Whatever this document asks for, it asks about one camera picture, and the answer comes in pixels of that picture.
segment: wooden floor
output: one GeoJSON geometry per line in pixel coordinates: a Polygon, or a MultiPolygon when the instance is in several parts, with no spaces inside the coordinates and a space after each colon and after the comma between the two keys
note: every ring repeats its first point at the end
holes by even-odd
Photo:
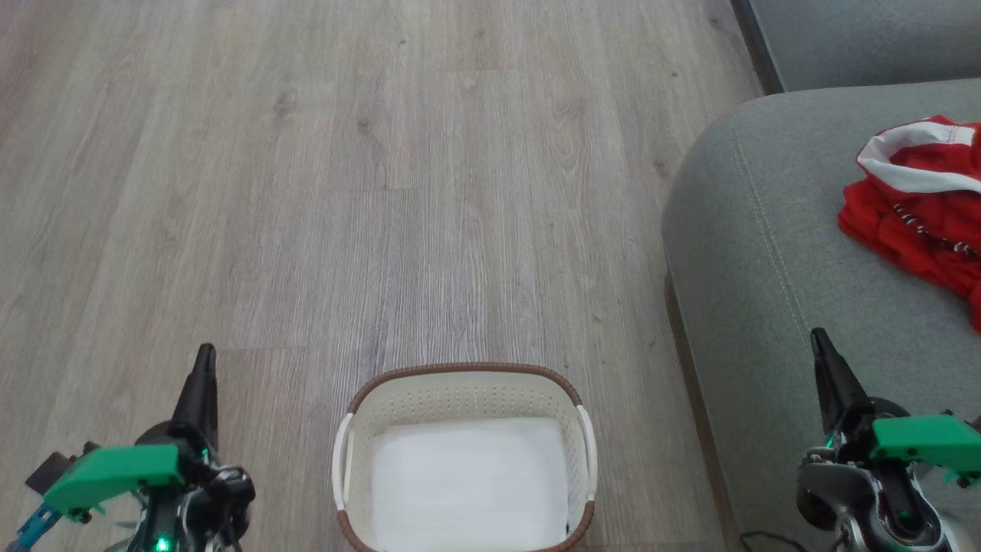
{"type": "MultiPolygon", "coordinates": [[[[212,341],[246,550],[346,550],[354,391],[478,359],[583,394],[583,550],[718,550],[659,222],[755,95],[728,0],[0,0],[0,540],[48,453],[131,443],[212,341]]],[[[35,550],[126,534],[64,525],[35,550]]]]}

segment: red clothing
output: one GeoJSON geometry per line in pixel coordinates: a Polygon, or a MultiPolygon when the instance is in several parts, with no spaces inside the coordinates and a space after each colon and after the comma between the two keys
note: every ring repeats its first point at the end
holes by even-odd
{"type": "Polygon", "coordinates": [[[967,298],[981,332],[981,124],[942,116],[883,131],[858,153],[843,232],[967,298]]]}

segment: white plastic basket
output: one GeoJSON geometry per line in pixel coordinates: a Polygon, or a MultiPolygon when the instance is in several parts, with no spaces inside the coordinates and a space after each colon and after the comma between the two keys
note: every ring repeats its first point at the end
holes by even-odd
{"type": "MultiPolygon", "coordinates": [[[[331,483],[344,536],[358,552],[380,552],[373,529],[372,440],[387,428],[524,417],[558,421],[568,489],[566,538],[534,552],[570,550],[593,519],[597,479],[593,424],[568,381],[525,364],[422,366],[388,372],[366,384],[351,402],[334,443],[331,483]]],[[[473,549],[481,549],[481,543],[475,542],[473,549]]]]}

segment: cable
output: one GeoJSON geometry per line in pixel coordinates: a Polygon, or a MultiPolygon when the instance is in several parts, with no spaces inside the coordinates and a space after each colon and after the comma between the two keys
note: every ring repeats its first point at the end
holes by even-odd
{"type": "Polygon", "coordinates": [[[782,536],[782,535],[779,535],[779,534],[776,534],[776,533],[772,533],[772,532],[767,532],[767,531],[750,531],[750,532],[745,532],[745,533],[739,535],[739,541],[741,543],[743,543],[743,547],[746,548],[748,550],[748,552],[752,552],[752,547],[749,546],[749,539],[751,537],[754,537],[754,536],[765,536],[766,538],[769,538],[769,539],[779,540],[780,542],[783,542],[785,544],[789,544],[795,550],[797,550],[797,552],[810,552],[809,550],[807,550],[806,548],[804,548],[802,544],[800,544],[799,542],[797,542],[795,540],[792,540],[790,538],[787,538],[786,536],[782,536]]]}
{"type": "MultiPolygon", "coordinates": [[[[792,538],[787,538],[786,536],[782,536],[767,531],[750,531],[739,535],[739,541],[743,544],[743,547],[748,550],[748,552],[752,552],[752,548],[749,546],[748,539],[754,536],[765,536],[766,538],[778,540],[780,542],[788,544],[798,552],[809,552],[806,548],[804,548],[802,544],[793,540],[792,538]]],[[[842,536],[838,537],[838,539],[835,540],[835,543],[831,545],[831,548],[828,550],[828,552],[837,552],[838,547],[841,546],[842,544],[845,544],[848,541],[849,541],[849,536],[847,534],[842,534],[842,536]]]]}
{"type": "Polygon", "coordinates": [[[204,492],[204,489],[197,488],[187,493],[184,495],[184,501],[181,505],[181,528],[184,531],[184,538],[190,541],[192,549],[197,546],[197,538],[190,533],[190,529],[187,527],[187,508],[190,506],[191,498],[202,492],[204,492]]]}
{"type": "Polygon", "coordinates": [[[235,552],[243,552],[242,545],[240,542],[238,542],[238,537],[235,536],[235,531],[232,529],[232,526],[230,524],[228,525],[228,528],[229,528],[229,533],[232,535],[232,548],[235,549],[235,552]]]}

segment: sofa cushion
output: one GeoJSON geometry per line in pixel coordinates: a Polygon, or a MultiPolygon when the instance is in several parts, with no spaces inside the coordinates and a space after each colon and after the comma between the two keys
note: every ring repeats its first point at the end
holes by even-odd
{"type": "Polygon", "coordinates": [[[786,90],[981,77],[977,0],[749,0],[786,90]]]}
{"type": "MultiPolygon", "coordinates": [[[[812,327],[827,328],[870,395],[913,414],[981,414],[981,336],[967,306],[852,241],[836,220],[870,137],[937,113],[981,121],[978,97],[981,80],[769,96],[714,124],[689,152],[662,231],[743,530],[830,544],[795,507],[798,462],[823,437],[812,327]]],[[[981,527],[977,495],[941,479],[925,482],[928,496],[981,527]]]]}

